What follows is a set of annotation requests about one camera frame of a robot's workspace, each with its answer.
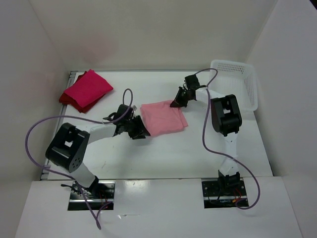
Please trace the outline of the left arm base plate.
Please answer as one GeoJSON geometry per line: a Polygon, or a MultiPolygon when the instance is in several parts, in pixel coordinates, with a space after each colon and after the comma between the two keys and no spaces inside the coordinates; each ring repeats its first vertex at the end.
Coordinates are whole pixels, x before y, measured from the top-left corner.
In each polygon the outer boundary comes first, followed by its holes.
{"type": "MultiPolygon", "coordinates": [[[[98,211],[107,203],[108,205],[104,208],[104,210],[113,210],[116,182],[114,180],[101,180],[99,181],[99,185],[101,186],[101,191],[98,191],[96,194],[92,194],[84,188],[82,189],[87,202],[93,211],[98,211]]],[[[69,187],[71,189],[67,208],[68,211],[88,210],[85,199],[83,198],[79,188],[75,183],[72,185],[63,184],[63,186],[69,187]]]]}

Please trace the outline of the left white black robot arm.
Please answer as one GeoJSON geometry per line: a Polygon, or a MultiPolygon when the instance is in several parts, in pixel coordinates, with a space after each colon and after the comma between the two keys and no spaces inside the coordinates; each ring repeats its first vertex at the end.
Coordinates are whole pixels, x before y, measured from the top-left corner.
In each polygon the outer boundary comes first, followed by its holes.
{"type": "Polygon", "coordinates": [[[99,178],[83,162],[87,146],[123,132],[133,140],[150,136],[141,117],[134,115],[134,112],[133,107],[121,104],[116,112],[104,118],[105,122],[87,131],[70,123],[62,124],[46,150],[46,158],[67,171],[80,184],[81,192],[87,198],[98,196],[106,187],[99,183],[99,178]]]}

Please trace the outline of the light pink t shirt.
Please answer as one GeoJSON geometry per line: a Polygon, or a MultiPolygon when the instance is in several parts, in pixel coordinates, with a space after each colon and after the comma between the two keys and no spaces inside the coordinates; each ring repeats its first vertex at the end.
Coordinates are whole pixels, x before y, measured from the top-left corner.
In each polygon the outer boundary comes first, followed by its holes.
{"type": "Polygon", "coordinates": [[[171,100],[142,104],[142,121],[152,137],[183,131],[188,123],[180,108],[172,108],[171,100]]]}

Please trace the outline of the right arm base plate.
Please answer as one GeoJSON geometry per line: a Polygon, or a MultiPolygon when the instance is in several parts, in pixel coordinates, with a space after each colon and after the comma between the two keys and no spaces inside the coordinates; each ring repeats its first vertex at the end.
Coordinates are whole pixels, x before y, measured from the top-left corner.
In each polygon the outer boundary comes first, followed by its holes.
{"type": "Polygon", "coordinates": [[[243,180],[235,188],[229,190],[220,190],[220,185],[216,179],[203,179],[202,192],[204,199],[204,208],[232,208],[238,201],[240,207],[248,207],[247,193],[243,180]]]}

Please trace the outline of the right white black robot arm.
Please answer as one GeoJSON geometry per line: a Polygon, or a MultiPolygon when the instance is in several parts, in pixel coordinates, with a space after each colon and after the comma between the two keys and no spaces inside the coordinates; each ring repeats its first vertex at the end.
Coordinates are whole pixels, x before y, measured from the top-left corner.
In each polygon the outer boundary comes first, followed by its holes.
{"type": "Polygon", "coordinates": [[[203,125],[203,134],[206,132],[207,122],[211,121],[215,132],[221,135],[225,144],[222,164],[218,170],[217,189],[223,195],[228,195],[240,184],[240,172],[237,162],[237,136],[242,125],[242,117],[236,96],[223,95],[201,85],[195,74],[185,77],[185,84],[179,87],[171,108],[182,108],[191,100],[207,104],[207,113],[203,125]]]}

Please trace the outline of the dark red t shirt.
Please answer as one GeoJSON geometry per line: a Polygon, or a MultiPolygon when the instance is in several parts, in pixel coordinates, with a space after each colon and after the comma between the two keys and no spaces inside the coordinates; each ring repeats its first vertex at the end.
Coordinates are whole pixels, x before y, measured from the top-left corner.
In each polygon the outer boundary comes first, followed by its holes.
{"type": "Polygon", "coordinates": [[[59,102],[64,105],[73,106],[78,112],[86,113],[88,110],[82,105],[84,100],[83,94],[85,93],[82,78],[87,74],[85,71],[82,75],[79,75],[77,81],[69,89],[66,89],[59,98],[59,102]]]}

